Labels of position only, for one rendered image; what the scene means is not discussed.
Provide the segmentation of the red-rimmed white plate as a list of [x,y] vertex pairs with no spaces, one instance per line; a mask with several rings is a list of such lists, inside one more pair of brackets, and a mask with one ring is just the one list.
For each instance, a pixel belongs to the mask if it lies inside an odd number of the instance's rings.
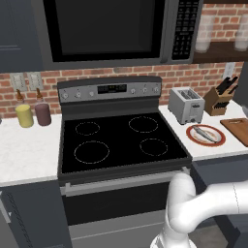
[[209,125],[192,125],[186,130],[187,137],[202,146],[216,147],[226,141],[225,135],[218,129]]

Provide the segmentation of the wooden knife block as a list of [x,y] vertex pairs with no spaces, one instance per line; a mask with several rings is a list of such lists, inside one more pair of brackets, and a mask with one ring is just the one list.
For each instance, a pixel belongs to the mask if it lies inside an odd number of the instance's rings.
[[231,86],[237,81],[237,77],[226,77],[217,87],[212,87],[203,97],[205,100],[204,110],[210,116],[224,115],[227,105],[233,98],[233,92],[237,86]]

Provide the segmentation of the dark grey drawer front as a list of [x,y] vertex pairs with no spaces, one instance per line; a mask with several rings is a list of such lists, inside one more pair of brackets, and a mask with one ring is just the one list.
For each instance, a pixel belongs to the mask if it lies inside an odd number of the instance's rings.
[[210,184],[248,180],[248,154],[194,161],[190,175],[198,194]]

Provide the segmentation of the brown wooden cutting board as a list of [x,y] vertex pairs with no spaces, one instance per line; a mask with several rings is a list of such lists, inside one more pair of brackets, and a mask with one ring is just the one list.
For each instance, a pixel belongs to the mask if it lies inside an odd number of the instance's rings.
[[232,118],[221,120],[220,123],[229,130],[244,146],[248,147],[248,119]]

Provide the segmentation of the black glass hob stove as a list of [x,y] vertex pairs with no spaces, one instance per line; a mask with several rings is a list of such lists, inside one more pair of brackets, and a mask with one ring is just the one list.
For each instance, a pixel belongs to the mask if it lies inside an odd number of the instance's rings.
[[[190,168],[158,110],[160,77],[60,82],[60,188]],[[149,248],[165,222],[169,182],[62,196],[73,248]]]

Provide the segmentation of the silver toaster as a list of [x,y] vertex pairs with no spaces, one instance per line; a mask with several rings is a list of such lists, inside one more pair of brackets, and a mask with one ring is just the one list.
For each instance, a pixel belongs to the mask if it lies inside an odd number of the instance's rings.
[[173,87],[170,90],[168,110],[179,124],[201,123],[205,100],[190,87]]

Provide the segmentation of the dark red sauce bottle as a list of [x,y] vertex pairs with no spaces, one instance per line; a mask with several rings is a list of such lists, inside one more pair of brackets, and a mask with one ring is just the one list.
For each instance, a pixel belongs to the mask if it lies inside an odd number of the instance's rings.
[[44,100],[39,88],[37,88],[37,103],[35,105],[35,113],[40,126],[48,126],[51,123],[49,105]]

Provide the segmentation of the black and silver microwave oven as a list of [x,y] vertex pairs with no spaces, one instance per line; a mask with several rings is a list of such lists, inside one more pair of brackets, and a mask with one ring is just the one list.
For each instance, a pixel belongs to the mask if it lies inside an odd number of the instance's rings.
[[193,62],[203,0],[31,0],[46,70]]

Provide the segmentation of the yellow sauce bottle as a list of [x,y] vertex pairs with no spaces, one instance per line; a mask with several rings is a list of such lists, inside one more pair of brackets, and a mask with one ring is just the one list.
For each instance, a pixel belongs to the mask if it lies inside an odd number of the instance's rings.
[[15,113],[17,115],[19,125],[22,128],[30,128],[34,124],[31,107],[24,102],[24,98],[20,94],[19,90],[17,90],[16,93],[17,103],[15,106]]

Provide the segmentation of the clear glass jar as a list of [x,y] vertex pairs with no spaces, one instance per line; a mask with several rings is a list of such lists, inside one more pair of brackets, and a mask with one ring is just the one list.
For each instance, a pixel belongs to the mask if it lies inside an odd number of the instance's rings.
[[248,49],[248,24],[240,23],[236,33],[234,48],[238,51],[245,51]]
[[214,15],[203,15],[201,17],[195,45],[196,52],[205,53],[209,49],[214,20]]

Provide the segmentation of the dark grey base cupboard door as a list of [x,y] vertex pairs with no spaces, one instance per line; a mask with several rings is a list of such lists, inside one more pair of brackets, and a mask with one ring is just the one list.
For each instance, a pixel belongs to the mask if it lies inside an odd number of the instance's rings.
[[19,248],[73,248],[57,180],[0,186],[0,203]]

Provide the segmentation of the grey wall socket plate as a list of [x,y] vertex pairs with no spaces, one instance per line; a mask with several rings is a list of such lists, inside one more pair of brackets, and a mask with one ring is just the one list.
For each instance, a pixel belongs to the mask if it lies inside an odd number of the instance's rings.
[[25,92],[27,90],[23,73],[11,73],[10,78],[14,91]]
[[37,88],[44,89],[43,81],[40,72],[30,72],[27,74],[29,80],[29,88],[35,91]]

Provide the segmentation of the white wall socket plate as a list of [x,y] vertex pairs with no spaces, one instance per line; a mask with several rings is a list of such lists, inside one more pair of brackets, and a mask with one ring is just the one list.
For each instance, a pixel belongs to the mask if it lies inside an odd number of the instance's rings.
[[223,78],[231,78],[233,76],[234,66],[235,66],[234,62],[228,62],[226,64],[225,70],[223,73]]

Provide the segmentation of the dark wooden wall shelf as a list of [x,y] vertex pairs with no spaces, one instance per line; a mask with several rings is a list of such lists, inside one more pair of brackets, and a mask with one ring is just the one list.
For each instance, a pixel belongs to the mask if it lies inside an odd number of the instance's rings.
[[204,0],[201,14],[214,15],[215,22],[208,51],[196,52],[193,62],[201,64],[248,61],[248,49],[234,49],[241,16],[248,15],[248,0]]

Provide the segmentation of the dark grey wall cupboard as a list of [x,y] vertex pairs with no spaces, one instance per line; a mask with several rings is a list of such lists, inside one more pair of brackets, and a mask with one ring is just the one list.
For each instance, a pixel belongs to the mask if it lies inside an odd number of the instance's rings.
[[0,73],[42,69],[31,0],[0,0]]

